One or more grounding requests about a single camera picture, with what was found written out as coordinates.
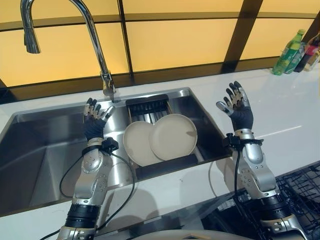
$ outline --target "silver arm joint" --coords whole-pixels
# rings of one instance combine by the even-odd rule
[[[240,139],[255,137],[250,129],[240,129],[235,132]],[[238,151],[233,151],[232,158],[236,163]],[[280,193],[276,178],[266,163],[265,154],[261,146],[254,143],[246,143],[240,152],[238,171],[245,189],[252,199],[271,197]]]

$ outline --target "faucet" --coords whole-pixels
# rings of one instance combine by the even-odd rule
[[[103,94],[107,97],[110,97],[111,100],[114,101],[114,93],[116,92],[116,88],[111,78],[111,73],[107,68],[92,15],[82,0],[69,1],[72,2],[81,12],[88,28],[93,48],[101,69],[100,75],[103,81]],[[20,11],[24,29],[24,45],[26,46],[26,51],[31,54],[39,54],[41,51],[36,37],[31,14],[33,2],[34,0],[21,0]]]

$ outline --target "robot finger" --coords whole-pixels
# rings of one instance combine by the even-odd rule
[[[94,113],[93,113],[93,117],[94,117],[95,119],[98,119],[100,109],[101,109],[101,105],[98,104],[98,105],[95,107]]]
[[[234,113],[234,110],[231,107],[227,106],[222,101],[217,101],[215,105],[218,107],[218,109],[220,109],[221,111],[226,113],[228,116],[230,116]]]
[[[236,103],[239,104],[240,101],[241,101],[241,96],[240,96],[240,92],[239,92],[239,89],[231,82],[229,84],[229,87],[233,90],[234,92],[234,96],[235,96],[235,99],[236,99]]]
[[[104,113],[101,115],[101,119],[103,121],[108,121],[108,119],[111,117],[111,115],[115,112],[116,107],[115,106],[110,106]]]
[[[91,114],[91,115],[94,114],[94,109],[95,109],[96,103],[97,103],[97,100],[95,100],[95,99],[91,102],[90,109],[89,109],[90,110],[89,114]]]
[[[250,107],[247,94],[246,94],[245,90],[243,89],[243,87],[237,81],[234,82],[234,85],[237,87],[237,89],[240,92],[240,103],[245,107]]]
[[[92,103],[92,98],[90,97],[87,101],[86,104],[84,105],[84,111],[83,115],[87,116],[90,112],[90,104]]]
[[[227,104],[228,107],[230,107],[230,108],[233,107],[232,103],[229,101],[229,99],[226,96],[223,98],[223,100],[225,101],[225,103]]]
[[[237,99],[236,99],[235,95],[232,93],[232,91],[229,88],[227,88],[225,91],[229,95],[232,104],[237,105]]]

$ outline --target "white plate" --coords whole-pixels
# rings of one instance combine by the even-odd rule
[[[146,235],[139,236],[133,240],[183,240],[187,237],[195,237],[196,239],[207,240],[252,240],[243,236],[238,236],[221,231],[212,230],[165,230],[156,231]]]
[[[135,121],[125,129],[123,135],[126,153],[132,161],[142,167],[162,162],[150,148],[149,134],[153,127],[151,123]]]
[[[197,139],[196,126],[181,114],[169,114],[159,119],[149,136],[153,153],[162,160],[191,154]]]

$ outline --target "stainless steel sink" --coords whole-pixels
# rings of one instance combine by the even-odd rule
[[[116,111],[104,128],[104,137],[112,137],[119,143],[115,154],[128,159],[122,143],[125,129],[132,121],[126,100],[162,94],[168,96],[172,113],[189,117],[197,128],[198,142],[194,152],[196,164],[230,155],[222,147],[222,133],[188,88],[132,95],[116,103],[101,101],[103,109],[116,106]],[[63,174],[86,147],[82,121],[83,103],[17,112],[11,117],[0,134],[0,216],[67,200],[59,192],[59,183]],[[73,194],[80,167],[81,161],[63,181],[62,189],[69,196]],[[168,161],[166,171],[158,175],[172,171]],[[129,176],[126,165],[113,158],[109,188],[121,187],[131,182],[123,176]]]

